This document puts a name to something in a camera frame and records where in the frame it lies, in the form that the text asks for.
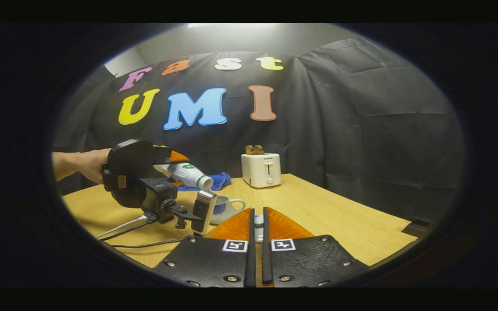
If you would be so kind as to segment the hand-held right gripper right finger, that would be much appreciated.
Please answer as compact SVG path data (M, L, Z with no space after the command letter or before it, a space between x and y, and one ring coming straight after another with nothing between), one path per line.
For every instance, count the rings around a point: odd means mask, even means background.
M263 286L329 287L368 271L332 235L314 235L270 207L264 207L262 218Z

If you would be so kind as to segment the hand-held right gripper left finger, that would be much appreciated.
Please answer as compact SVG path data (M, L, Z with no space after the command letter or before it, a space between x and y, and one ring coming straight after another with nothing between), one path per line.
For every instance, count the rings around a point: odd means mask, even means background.
M205 236L187 236L153 270L192 287L254 288L254 217L246 209Z

